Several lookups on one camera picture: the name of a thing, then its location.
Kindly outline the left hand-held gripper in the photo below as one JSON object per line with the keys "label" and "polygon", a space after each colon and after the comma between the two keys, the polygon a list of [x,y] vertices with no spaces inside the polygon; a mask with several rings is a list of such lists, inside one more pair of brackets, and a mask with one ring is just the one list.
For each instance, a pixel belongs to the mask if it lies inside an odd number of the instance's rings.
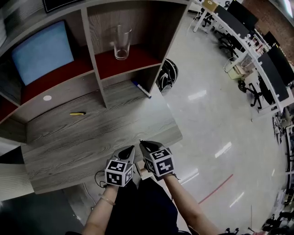
{"label": "left hand-held gripper", "polygon": [[107,161],[105,181],[109,185],[125,187],[133,177],[136,147],[129,145],[114,151]]}

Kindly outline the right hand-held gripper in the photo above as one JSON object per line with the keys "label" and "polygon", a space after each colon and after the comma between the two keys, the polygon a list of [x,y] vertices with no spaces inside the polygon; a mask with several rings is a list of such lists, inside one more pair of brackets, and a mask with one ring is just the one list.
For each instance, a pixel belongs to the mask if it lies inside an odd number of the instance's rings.
{"label": "right hand-held gripper", "polygon": [[173,173],[174,159],[172,152],[163,144],[156,141],[141,140],[140,150],[145,162],[147,171],[153,173],[157,181],[169,173]]}

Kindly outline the wooden drawer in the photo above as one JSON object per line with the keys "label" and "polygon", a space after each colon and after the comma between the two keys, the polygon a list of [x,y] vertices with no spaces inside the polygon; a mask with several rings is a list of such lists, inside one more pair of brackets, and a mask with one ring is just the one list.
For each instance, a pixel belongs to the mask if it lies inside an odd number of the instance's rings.
{"label": "wooden drawer", "polygon": [[146,163],[143,160],[135,162],[135,167],[142,180],[145,180],[148,178],[155,179],[153,173],[148,171]]}

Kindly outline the blue capped marker pen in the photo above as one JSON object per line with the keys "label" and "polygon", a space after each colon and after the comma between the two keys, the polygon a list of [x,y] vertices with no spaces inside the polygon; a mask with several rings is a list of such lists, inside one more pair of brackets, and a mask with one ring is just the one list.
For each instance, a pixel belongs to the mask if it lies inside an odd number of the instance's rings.
{"label": "blue capped marker pen", "polygon": [[149,99],[152,97],[149,92],[147,92],[140,84],[138,84],[135,80],[132,80],[132,83],[139,88]]}

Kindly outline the person's right forearm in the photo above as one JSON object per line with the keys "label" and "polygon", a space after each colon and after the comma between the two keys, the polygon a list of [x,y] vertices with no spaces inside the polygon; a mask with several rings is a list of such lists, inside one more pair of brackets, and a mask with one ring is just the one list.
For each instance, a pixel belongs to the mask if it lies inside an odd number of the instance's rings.
{"label": "person's right forearm", "polygon": [[165,184],[188,228],[198,235],[219,235],[221,232],[206,217],[198,202],[179,183],[176,176],[164,176]]}

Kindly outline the grey wooden desk hutch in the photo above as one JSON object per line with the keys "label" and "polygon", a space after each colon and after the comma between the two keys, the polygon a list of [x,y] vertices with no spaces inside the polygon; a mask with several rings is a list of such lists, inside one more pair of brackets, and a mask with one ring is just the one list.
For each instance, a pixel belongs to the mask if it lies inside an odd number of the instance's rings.
{"label": "grey wooden desk hutch", "polygon": [[[154,87],[192,0],[84,0],[51,13],[38,10],[8,32],[0,47],[0,140],[27,143],[27,123],[72,100],[97,92],[108,106],[108,86],[134,79]],[[11,52],[26,39],[65,22],[74,61],[25,85]],[[114,55],[118,25],[132,29],[129,56]],[[44,101],[45,95],[52,96]]]}

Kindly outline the black desk divider panel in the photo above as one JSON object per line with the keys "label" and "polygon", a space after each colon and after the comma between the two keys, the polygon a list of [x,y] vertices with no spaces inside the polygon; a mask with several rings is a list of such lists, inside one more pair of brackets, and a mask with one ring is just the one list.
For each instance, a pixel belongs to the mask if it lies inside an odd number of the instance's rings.
{"label": "black desk divider panel", "polygon": [[289,94],[287,92],[286,86],[282,81],[278,70],[276,69],[274,63],[270,59],[267,53],[263,53],[259,58],[258,61],[261,62],[261,67],[265,71],[265,74],[269,78],[272,87],[275,90],[276,95],[278,95],[279,101],[283,101],[289,98]]}
{"label": "black desk divider panel", "polygon": [[217,14],[218,18],[225,22],[236,34],[239,34],[242,39],[249,34],[249,30],[221,5],[216,7],[215,14]]}

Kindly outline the long white office desk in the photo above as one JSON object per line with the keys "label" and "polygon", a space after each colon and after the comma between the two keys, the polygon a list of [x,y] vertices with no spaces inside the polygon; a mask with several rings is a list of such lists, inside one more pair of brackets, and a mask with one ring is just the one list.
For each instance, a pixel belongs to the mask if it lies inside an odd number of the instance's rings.
{"label": "long white office desk", "polygon": [[[195,4],[202,7],[202,2],[199,2],[198,0],[192,0],[192,1]],[[249,56],[251,58],[251,62],[254,65],[255,69],[258,71],[259,75],[261,76],[261,78],[265,82],[267,88],[271,91],[271,93],[273,95],[275,103],[259,110],[258,111],[259,115],[257,117],[260,118],[260,117],[264,117],[266,115],[274,114],[277,112],[282,113],[286,106],[293,104],[294,103],[294,96],[293,96],[292,91],[289,87],[286,87],[287,92],[289,94],[289,98],[287,98],[283,101],[279,101],[278,95],[276,95],[275,90],[269,81],[269,78],[267,77],[267,75],[265,74],[265,71],[261,67],[261,62],[258,61],[258,58],[261,55],[258,55],[258,53],[255,52],[255,49],[253,48],[253,41],[246,40],[246,37],[244,39],[242,39],[239,34],[236,34],[225,22],[223,22],[220,18],[218,18],[217,14],[215,14],[215,12],[208,11],[207,9],[204,8],[204,13],[200,17],[200,19],[199,19],[197,25],[194,27],[193,31],[196,32],[198,30],[198,28],[200,27],[200,24],[204,20],[205,15],[207,13],[211,14],[212,17],[215,20],[217,20],[220,23],[220,25],[223,26],[225,28],[225,30],[230,35],[234,36],[239,41],[239,43],[242,45],[242,47],[245,49],[245,52],[243,52],[241,55],[239,55],[235,61],[231,62],[231,64],[224,66],[225,72],[228,73],[229,70],[231,70],[235,65],[242,62],[246,58],[246,56]]]}

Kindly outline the black helmets pile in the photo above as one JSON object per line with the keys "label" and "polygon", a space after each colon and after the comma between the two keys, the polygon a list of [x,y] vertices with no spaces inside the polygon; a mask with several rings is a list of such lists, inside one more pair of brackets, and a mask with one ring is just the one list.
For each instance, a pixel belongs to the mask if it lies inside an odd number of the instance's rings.
{"label": "black helmets pile", "polygon": [[163,94],[167,93],[173,87],[178,75],[179,70],[176,64],[168,58],[165,59],[156,80],[159,91]]}

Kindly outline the white ribbed chair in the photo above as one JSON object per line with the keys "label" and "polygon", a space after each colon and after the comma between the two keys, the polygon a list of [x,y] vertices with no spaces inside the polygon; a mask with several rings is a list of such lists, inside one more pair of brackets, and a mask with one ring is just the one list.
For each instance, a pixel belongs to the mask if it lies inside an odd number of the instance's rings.
{"label": "white ribbed chair", "polygon": [[24,164],[0,163],[0,201],[34,193]]}

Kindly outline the beige storage box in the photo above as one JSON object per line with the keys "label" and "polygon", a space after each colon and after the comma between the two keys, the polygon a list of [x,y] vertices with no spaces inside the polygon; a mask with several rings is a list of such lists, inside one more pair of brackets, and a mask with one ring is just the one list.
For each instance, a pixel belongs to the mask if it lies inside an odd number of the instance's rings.
{"label": "beige storage box", "polygon": [[228,72],[230,79],[245,80],[252,73],[252,62],[240,62]]}

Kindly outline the clear drinking glass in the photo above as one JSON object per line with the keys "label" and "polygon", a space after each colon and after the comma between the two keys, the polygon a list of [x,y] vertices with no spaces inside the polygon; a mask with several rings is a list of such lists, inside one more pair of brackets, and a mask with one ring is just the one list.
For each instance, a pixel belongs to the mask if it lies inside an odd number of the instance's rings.
{"label": "clear drinking glass", "polygon": [[126,60],[129,56],[132,29],[125,25],[118,25],[114,32],[114,55],[117,60]]}

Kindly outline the light blue board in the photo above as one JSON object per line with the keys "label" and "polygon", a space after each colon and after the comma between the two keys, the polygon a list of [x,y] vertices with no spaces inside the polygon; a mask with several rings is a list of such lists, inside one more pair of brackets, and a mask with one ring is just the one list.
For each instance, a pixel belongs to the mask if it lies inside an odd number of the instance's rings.
{"label": "light blue board", "polygon": [[64,21],[35,33],[11,52],[25,85],[74,61]]}

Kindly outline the cardboard box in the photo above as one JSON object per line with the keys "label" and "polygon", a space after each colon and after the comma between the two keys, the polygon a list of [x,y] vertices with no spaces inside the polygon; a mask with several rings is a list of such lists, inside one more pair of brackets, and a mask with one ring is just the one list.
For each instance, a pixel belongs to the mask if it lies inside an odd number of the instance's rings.
{"label": "cardboard box", "polygon": [[217,6],[218,3],[214,2],[213,0],[203,0],[202,2],[202,7],[211,12],[214,12]]}

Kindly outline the black computer monitor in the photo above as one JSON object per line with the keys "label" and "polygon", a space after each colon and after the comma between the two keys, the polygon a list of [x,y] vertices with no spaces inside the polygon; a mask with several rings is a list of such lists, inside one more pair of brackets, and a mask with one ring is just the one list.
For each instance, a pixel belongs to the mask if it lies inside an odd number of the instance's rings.
{"label": "black computer monitor", "polygon": [[248,30],[254,30],[258,18],[238,1],[232,0],[227,10]]}

